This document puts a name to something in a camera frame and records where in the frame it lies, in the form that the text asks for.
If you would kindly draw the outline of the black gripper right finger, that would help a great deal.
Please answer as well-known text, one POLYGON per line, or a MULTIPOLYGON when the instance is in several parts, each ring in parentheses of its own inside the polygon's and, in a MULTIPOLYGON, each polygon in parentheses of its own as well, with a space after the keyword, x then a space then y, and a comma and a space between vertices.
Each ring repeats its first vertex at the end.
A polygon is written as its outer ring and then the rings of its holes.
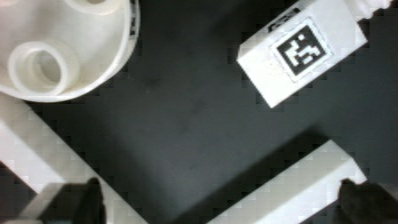
POLYGON ((398 185, 341 181, 335 224, 398 224, 398 185))

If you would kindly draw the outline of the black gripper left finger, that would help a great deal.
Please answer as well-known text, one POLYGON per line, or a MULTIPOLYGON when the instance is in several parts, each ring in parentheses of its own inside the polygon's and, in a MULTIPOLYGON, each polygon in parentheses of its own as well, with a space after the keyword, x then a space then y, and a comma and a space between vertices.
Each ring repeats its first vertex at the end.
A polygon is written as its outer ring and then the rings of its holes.
POLYGON ((16 221, 21 224, 106 224, 99 180, 51 183, 35 195, 16 221))

